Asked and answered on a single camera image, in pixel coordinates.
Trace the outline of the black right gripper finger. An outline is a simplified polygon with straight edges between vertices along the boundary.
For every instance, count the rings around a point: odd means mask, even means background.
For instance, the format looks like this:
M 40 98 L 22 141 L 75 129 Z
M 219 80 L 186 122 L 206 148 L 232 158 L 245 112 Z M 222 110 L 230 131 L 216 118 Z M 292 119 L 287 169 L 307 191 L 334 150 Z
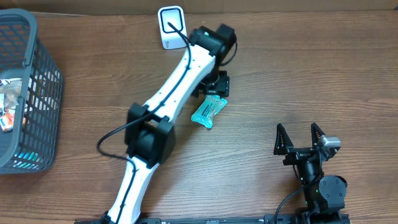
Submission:
M 321 146 L 322 140 L 321 137 L 325 135 L 325 133 L 320 129 L 320 127 L 316 123 L 311 124 L 311 135 L 312 135 L 312 146 Z
M 293 150 L 294 145 L 281 123 L 277 125 L 276 130 L 277 134 L 274 146 L 274 155 L 286 155 Z

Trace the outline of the green wipes packet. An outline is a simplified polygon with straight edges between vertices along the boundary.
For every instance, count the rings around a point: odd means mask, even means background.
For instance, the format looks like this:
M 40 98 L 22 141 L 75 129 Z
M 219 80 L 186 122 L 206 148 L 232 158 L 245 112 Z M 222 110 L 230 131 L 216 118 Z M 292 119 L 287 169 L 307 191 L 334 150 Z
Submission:
M 227 105 L 228 101 L 218 95 L 206 95 L 204 102 L 191 116 L 191 121 L 211 129 L 214 117 Z

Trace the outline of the teal tissue packet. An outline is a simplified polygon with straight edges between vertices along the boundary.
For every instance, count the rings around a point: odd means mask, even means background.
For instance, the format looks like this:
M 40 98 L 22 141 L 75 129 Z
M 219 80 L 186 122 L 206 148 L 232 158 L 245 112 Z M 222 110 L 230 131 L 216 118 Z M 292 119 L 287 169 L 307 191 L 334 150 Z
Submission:
M 28 161 L 37 161 L 39 155 L 36 152 L 19 152 L 14 155 L 15 158 L 25 159 Z

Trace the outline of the clear bread bag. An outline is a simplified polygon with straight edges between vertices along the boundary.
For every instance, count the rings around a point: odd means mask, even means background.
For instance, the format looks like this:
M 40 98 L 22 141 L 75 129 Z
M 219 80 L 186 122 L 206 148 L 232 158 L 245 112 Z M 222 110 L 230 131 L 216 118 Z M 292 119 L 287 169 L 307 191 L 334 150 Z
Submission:
M 1 79 L 1 94 L 4 95 L 3 105 L 5 108 L 14 109 L 18 105 L 18 97 L 21 94 L 21 78 Z

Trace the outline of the orange tissue packet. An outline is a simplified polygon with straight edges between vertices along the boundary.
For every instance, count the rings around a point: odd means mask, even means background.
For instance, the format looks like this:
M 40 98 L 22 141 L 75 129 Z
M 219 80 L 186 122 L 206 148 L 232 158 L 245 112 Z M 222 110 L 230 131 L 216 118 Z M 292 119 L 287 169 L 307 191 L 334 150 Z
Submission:
M 3 132 L 10 132 L 14 129 L 16 112 L 5 112 L 1 115 L 1 129 Z

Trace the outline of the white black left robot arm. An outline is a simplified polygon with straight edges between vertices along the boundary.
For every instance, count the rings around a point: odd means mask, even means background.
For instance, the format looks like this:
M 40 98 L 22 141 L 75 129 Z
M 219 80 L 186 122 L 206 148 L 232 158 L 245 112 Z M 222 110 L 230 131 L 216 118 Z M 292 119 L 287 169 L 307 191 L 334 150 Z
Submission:
M 125 125 L 112 130 L 98 142 L 125 132 L 126 171 L 113 206 L 101 223 L 136 223 L 141 204 L 155 170 L 170 156 L 175 146 L 175 121 L 187 100 L 199 93 L 226 97 L 229 78 L 221 66 L 232 48 L 237 48 L 235 30 L 221 24 L 217 30 L 205 26 L 182 34 L 171 22 L 168 27 L 186 45 L 186 51 L 167 81 L 143 105 L 134 103 Z

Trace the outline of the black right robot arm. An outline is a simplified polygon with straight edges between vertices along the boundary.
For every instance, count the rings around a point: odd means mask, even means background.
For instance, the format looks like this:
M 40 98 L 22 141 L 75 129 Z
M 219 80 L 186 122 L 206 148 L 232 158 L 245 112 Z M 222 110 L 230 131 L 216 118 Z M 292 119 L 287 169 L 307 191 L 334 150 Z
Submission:
M 283 164 L 292 166 L 300 188 L 286 196 L 271 218 L 278 223 L 349 223 L 349 216 L 343 215 L 347 193 L 347 181 L 339 175 L 325 175 L 322 165 L 340 150 L 337 136 L 325 134 L 316 124 L 311 124 L 312 145 L 295 147 L 282 124 L 276 127 L 274 154 L 284 156 Z M 292 197 L 303 193 L 305 206 L 296 209 L 293 215 L 283 217 L 282 206 Z

